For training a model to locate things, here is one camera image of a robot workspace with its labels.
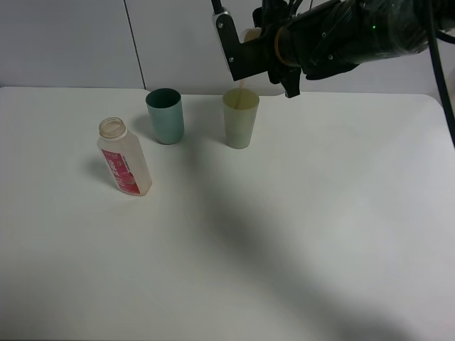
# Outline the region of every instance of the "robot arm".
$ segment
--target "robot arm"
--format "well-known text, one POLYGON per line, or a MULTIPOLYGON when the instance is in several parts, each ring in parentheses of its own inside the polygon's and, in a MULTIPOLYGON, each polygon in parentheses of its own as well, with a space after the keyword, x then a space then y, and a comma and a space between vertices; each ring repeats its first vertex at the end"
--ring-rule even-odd
MULTIPOLYGON (((214 23, 234 80, 268 72, 287 97, 309 80, 348 72, 361 63, 420 53, 428 46, 422 0, 330 0, 295 16, 301 0, 263 0, 253 12, 261 36, 240 43, 234 22, 212 0, 214 23)), ((455 27, 455 1, 433 1, 439 30, 455 27)))

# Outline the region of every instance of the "white wall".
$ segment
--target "white wall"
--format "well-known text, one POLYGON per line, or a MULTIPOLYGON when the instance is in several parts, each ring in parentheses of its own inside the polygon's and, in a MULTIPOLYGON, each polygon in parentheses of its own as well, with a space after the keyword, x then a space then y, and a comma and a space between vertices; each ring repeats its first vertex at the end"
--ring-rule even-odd
MULTIPOLYGON (((317 5, 323 0, 314 0, 317 5)), ((302 4, 301 11, 310 1, 302 4)), ((239 32, 260 0, 223 0, 239 32)), ((127 0, 146 88, 220 94, 235 86, 213 28, 209 0, 127 0)), ((123 0, 0 0, 0 86, 143 87, 123 0)), ((455 47, 441 44, 455 82, 455 47)), ((248 80, 279 94, 267 74, 248 80)), ((361 65, 303 91, 436 94, 428 52, 361 65)))
MULTIPOLYGON (((252 12, 261 0, 223 0, 237 32, 254 27, 252 12)), ((174 87, 188 94, 222 94, 235 86, 212 22, 209 0, 127 0, 146 87, 174 87)), ((309 8, 309 2, 302 8, 309 8)), ((281 94, 267 74, 251 77, 248 87, 281 94)))
POLYGON ((143 87, 122 0, 0 0, 0 86, 143 87))

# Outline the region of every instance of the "black cable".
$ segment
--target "black cable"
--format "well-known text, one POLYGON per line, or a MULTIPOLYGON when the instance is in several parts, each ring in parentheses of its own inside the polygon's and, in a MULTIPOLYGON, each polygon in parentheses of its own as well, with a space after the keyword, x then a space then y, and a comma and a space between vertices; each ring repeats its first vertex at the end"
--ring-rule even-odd
POLYGON ((220 14, 225 11, 223 6, 221 6, 221 0, 212 0, 212 6, 215 14, 220 14))
POLYGON ((290 14, 293 16, 295 13, 297 13, 297 10, 299 9, 301 3, 303 0, 296 0, 296 2, 293 4, 291 7, 290 14))
POLYGON ((442 107, 446 115, 447 126, 449 127, 450 137, 455 147, 455 117, 452 105, 450 103, 449 91, 447 90, 446 80, 444 79, 444 71, 442 70, 441 58, 439 56, 438 43, 436 40, 436 28, 433 18, 433 6, 431 0, 424 0, 424 19, 425 28, 428 35, 429 52, 432 57, 433 71, 436 78, 436 83, 441 97, 442 107))
POLYGON ((294 5, 294 2, 295 2, 295 0, 289 0, 289 3, 287 5, 288 16, 291 16, 292 6, 294 5))
POLYGON ((450 36, 449 34, 444 33, 440 30, 436 31, 436 38, 441 39, 442 41, 445 41, 449 44, 455 44, 455 37, 450 36))

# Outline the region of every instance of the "cup rim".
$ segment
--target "cup rim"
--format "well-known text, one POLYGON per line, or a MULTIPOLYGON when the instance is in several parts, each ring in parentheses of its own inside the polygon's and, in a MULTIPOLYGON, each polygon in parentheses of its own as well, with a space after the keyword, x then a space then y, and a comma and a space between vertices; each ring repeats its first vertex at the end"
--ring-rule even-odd
POLYGON ((257 106, 259 105, 259 102, 260 102, 260 97, 259 97, 259 95, 258 95, 256 92, 254 92, 254 91, 252 91, 252 90, 250 90, 250 89, 245 89, 245 88, 242 88, 242 91, 243 91, 243 92, 247 92, 249 95, 252 95, 253 97, 255 97, 255 99, 254 99, 254 105, 251 105, 251 106, 249 106, 249 107, 246 108, 246 109, 236 109, 236 108, 234 108, 233 106, 227 104, 227 103, 226 103, 227 97, 228 97, 230 94, 232 94, 233 92, 236 92, 236 91, 239 91, 239 90, 240 90, 240 88, 236 87, 236 88, 234 88, 234 89, 231 89, 231 90, 227 91, 227 92, 223 95, 223 104, 224 104, 225 106, 231 108, 231 109, 240 110, 240 111, 251 110, 251 109, 253 109, 253 108, 255 108, 255 107, 257 107, 257 106))
POLYGON ((154 109, 168 109, 177 105, 181 99, 180 92, 169 87, 163 87, 150 92, 145 98, 145 102, 154 109))

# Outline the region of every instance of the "white plastic bottle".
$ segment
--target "white plastic bottle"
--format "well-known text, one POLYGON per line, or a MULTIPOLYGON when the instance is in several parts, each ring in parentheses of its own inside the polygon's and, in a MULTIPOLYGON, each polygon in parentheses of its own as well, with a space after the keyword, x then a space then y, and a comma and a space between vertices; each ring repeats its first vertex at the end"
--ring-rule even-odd
POLYGON ((139 139, 121 119, 110 117, 100 123, 97 145, 120 191, 136 196, 147 194, 151 178, 139 139))

